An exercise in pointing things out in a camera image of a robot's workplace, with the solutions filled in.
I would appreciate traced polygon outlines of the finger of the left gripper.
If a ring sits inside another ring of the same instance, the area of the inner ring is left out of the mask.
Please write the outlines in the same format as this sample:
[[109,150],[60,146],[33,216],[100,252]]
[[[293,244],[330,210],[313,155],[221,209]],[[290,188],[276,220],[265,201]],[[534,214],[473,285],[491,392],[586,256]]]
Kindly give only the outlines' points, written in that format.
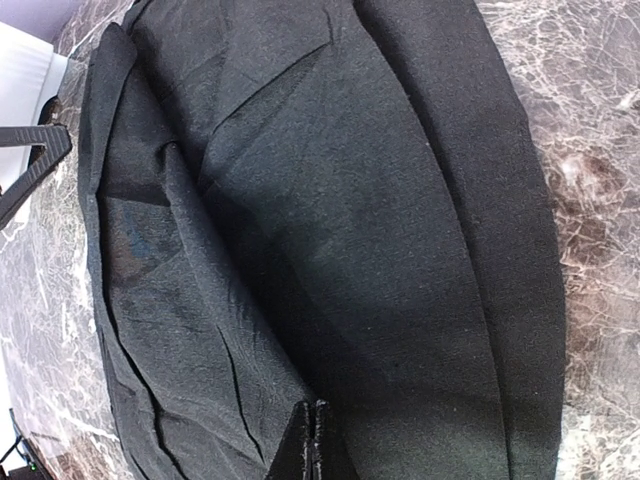
[[72,143],[64,125],[2,127],[1,147],[41,148],[41,155],[1,196],[1,227],[5,228],[18,210],[70,153]]

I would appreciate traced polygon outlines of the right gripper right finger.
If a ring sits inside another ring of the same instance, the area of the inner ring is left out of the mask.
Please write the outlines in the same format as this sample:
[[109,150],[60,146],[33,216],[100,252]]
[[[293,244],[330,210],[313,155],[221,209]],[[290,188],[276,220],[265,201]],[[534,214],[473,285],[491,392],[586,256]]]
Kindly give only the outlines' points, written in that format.
[[357,479],[339,424],[330,404],[315,404],[312,440],[312,478],[319,480]]

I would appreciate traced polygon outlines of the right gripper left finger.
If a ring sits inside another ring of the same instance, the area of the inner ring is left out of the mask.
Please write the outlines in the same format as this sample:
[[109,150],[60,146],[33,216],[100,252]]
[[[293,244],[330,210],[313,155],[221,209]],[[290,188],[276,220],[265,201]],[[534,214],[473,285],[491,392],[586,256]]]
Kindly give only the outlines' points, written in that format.
[[294,405],[278,450],[266,475],[268,480],[308,480],[312,430],[311,406],[306,401]]

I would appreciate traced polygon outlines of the black long sleeve shirt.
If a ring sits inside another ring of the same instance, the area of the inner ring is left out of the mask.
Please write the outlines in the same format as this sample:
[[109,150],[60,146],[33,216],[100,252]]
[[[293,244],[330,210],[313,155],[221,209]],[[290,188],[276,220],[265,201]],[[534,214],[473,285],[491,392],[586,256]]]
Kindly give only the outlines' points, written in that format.
[[79,199],[136,479],[266,479],[330,404],[357,479],[551,479],[565,296],[472,1],[138,1],[88,69]]

